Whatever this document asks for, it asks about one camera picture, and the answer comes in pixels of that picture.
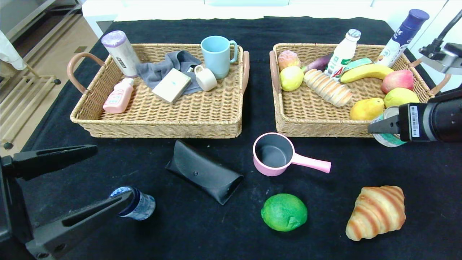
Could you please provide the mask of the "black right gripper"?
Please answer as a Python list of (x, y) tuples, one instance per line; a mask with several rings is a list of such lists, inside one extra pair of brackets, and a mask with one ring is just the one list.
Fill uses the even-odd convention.
[(408, 103), (399, 107), (399, 115), (372, 120), (368, 132), (400, 134), (406, 142), (460, 143), (462, 140), (461, 98), (427, 103)]

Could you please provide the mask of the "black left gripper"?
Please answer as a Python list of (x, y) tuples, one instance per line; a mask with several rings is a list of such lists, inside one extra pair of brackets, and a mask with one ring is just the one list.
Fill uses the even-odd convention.
[(29, 181), (64, 169), (98, 151), (96, 145), (79, 145), (19, 152), (1, 159), (2, 260), (57, 260), (129, 206), (134, 199), (132, 191), (96, 202), (32, 231), (17, 179)]

